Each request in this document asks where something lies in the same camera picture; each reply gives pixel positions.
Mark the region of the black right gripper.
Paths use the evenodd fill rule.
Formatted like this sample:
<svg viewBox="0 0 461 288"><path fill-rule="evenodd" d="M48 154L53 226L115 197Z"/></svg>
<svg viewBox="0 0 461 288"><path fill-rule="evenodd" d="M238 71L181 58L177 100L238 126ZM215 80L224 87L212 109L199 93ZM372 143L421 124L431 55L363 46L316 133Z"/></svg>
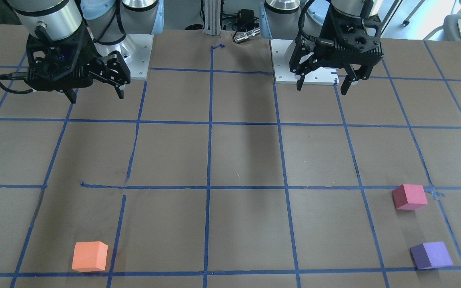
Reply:
<svg viewBox="0 0 461 288"><path fill-rule="evenodd" d="M79 27L64 39L53 40L45 27L36 27L27 40L27 85L37 91L63 90L77 102L74 89L90 87L94 80L111 85L120 100L130 69L119 51L101 56L86 27Z"/></svg>

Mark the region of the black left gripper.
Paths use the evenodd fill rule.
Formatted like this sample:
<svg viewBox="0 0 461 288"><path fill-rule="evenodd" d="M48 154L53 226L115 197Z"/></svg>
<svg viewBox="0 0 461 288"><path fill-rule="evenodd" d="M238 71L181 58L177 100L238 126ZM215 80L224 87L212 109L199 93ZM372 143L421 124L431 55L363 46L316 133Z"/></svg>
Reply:
<svg viewBox="0 0 461 288"><path fill-rule="evenodd" d="M373 66L384 57L379 37L383 23L378 14L353 18L339 11L328 11L320 36L304 31L305 15L297 21L298 34L291 54L291 72L302 89L306 75L321 67L344 68L347 75L341 85L346 95L351 85L368 80Z"/></svg>

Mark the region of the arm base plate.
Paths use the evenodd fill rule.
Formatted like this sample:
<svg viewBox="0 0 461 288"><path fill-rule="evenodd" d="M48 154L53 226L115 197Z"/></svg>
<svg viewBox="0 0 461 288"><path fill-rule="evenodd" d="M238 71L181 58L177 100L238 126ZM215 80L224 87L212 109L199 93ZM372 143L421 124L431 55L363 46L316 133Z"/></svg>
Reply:
<svg viewBox="0 0 461 288"><path fill-rule="evenodd" d="M95 47L102 56L107 56L112 51L119 51L130 70L130 78L146 80L153 40L154 35L127 34L119 43L95 44Z"/></svg>
<svg viewBox="0 0 461 288"><path fill-rule="evenodd" d="M295 47L294 40L272 39L271 59L277 84L296 84L295 74L289 69L289 60ZM305 76L304 84L334 85L338 84L335 68L318 68Z"/></svg>

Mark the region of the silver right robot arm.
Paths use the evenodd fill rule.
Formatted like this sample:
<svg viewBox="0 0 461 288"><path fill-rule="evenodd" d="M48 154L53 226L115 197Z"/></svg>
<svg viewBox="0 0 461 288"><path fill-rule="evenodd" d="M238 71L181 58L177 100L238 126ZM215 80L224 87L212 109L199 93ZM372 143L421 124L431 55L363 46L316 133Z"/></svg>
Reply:
<svg viewBox="0 0 461 288"><path fill-rule="evenodd" d="M56 91L75 104L76 89L99 81L122 100L145 80L152 40L164 29L163 0L10 0L29 31L28 70L0 75L7 93Z"/></svg>

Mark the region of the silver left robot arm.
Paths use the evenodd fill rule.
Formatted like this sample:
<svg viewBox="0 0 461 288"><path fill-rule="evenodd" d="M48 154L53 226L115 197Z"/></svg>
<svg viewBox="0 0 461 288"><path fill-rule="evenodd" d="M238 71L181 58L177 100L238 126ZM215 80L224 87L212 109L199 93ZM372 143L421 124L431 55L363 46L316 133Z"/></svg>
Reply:
<svg viewBox="0 0 461 288"><path fill-rule="evenodd" d="M260 6L262 38L288 41L283 59L297 90L316 71L343 69L341 94L369 79L384 57L384 27L373 0L266 0Z"/></svg>

